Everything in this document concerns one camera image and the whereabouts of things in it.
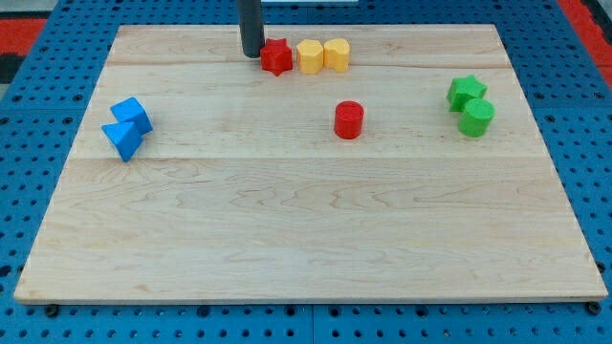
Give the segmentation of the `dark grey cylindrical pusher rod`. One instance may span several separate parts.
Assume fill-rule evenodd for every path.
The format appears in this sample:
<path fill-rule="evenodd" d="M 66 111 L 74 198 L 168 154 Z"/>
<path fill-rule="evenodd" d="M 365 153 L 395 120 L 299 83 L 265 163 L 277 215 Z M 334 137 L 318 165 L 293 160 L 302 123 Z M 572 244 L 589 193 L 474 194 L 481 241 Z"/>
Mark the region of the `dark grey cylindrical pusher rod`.
<path fill-rule="evenodd" d="M 237 0 L 242 50 L 246 57 L 258 58 L 265 45 L 264 21 L 260 0 Z"/>

